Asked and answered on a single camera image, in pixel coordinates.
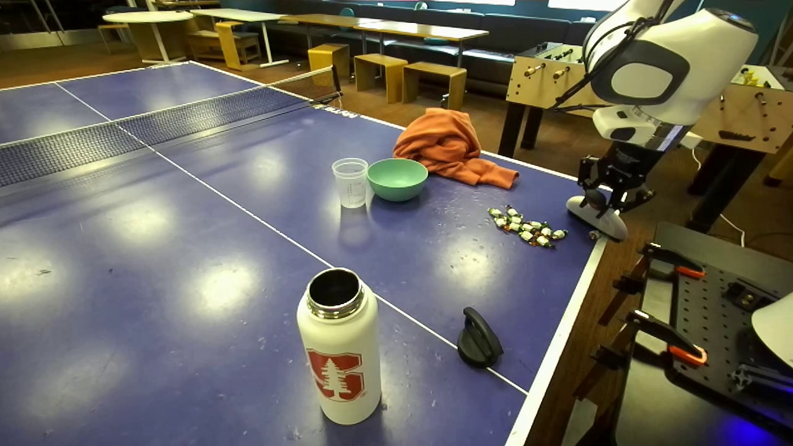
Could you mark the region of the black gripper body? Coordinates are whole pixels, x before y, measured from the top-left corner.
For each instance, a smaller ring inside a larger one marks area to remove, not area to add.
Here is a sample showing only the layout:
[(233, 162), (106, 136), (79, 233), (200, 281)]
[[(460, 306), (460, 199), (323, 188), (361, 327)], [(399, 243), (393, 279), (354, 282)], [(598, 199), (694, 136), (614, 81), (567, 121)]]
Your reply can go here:
[(608, 212), (631, 212), (651, 202), (655, 192), (644, 181), (660, 160), (662, 151), (631, 144), (613, 144), (604, 157), (585, 157), (578, 171), (585, 206), (595, 217), (604, 217)]

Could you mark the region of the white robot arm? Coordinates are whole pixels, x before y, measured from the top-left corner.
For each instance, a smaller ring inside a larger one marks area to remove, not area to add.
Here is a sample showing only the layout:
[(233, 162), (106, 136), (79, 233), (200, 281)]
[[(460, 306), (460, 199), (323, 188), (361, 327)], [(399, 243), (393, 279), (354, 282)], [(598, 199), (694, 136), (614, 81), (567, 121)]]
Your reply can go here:
[(741, 15), (701, 7), (673, 19), (681, 0), (625, 0), (582, 42), (585, 84), (604, 102), (593, 125), (609, 141), (580, 165), (578, 219), (604, 224), (650, 199), (655, 165), (681, 141), (725, 89), (759, 42)]

